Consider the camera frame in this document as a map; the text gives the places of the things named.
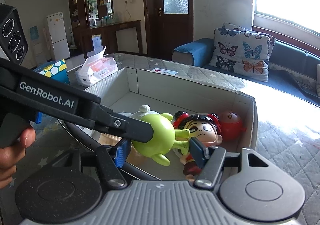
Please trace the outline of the left hand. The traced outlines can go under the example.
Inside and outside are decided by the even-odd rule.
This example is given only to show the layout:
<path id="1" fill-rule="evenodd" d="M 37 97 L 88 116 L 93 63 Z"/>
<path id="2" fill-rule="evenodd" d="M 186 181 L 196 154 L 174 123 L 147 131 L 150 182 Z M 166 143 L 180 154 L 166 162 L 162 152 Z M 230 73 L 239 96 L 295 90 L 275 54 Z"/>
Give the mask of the left hand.
<path id="1" fill-rule="evenodd" d="M 32 126 L 28 126 L 20 135 L 20 140 L 12 146 L 1 148 L 0 153 L 0 188 L 3 189 L 12 181 L 16 173 L 16 164 L 25 157 L 25 150 L 36 140 L 36 133 Z"/>

